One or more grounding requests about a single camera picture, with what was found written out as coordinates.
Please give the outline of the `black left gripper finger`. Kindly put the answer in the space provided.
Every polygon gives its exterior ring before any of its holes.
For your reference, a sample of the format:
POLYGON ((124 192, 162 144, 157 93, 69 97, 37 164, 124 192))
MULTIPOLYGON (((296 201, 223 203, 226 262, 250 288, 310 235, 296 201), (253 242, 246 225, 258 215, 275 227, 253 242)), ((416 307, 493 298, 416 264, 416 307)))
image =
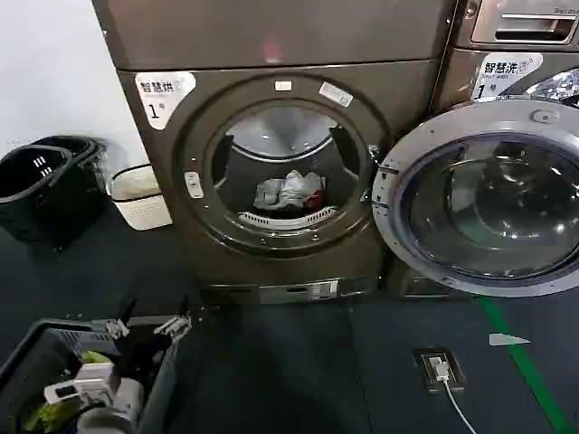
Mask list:
POLYGON ((117 308, 111 318, 103 318, 96 321, 113 339, 120 339, 129 335, 128 321, 132 317, 137 300, 129 298, 117 308))
POLYGON ((192 325, 189 307, 189 296, 184 296, 179 304, 177 313, 165 321, 164 324, 158 326, 153 333, 168 337, 181 337, 186 334, 192 325))

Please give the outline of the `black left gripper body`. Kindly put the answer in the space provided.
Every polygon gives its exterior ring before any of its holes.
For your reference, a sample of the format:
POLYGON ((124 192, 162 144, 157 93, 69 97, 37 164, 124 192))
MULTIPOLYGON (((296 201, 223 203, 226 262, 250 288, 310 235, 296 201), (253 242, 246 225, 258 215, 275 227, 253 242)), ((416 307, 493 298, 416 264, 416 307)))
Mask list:
POLYGON ((119 351, 116 373, 120 378, 146 378, 154 366, 154 358, 168 349, 172 342, 169 335, 153 332, 129 333, 114 341, 119 351))

